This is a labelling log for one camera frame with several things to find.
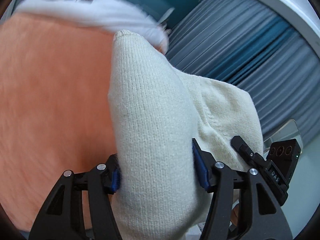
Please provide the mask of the orange velvet bed cover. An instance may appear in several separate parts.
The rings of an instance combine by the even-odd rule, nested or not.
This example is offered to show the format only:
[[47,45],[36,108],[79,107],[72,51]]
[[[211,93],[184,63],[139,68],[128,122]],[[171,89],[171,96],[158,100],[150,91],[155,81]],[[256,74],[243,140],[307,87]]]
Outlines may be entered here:
[[65,170],[116,152],[107,94],[113,34],[16,13],[1,25],[1,205],[29,231]]

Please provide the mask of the blue grey curtain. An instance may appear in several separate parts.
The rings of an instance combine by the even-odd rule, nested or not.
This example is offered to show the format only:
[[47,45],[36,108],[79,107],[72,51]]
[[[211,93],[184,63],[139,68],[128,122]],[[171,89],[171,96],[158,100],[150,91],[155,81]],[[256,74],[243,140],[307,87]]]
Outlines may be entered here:
[[295,120],[304,144],[319,135],[319,57],[258,0],[203,0],[170,34],[177,69],[247,91],[262,133]]

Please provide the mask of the cream knit sweater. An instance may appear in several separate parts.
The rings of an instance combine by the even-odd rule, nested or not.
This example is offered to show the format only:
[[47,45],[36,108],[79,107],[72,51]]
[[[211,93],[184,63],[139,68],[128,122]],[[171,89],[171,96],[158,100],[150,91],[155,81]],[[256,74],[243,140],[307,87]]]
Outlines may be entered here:
[[127,30],[114,37],[108,101],[121,170],[112,210],[123,239],[183,239],[205,221],[212,195],[197,179],[193,140],[238,171],[248,165],[231,147],[234,136],[263,151],[246,91],[174,68]]

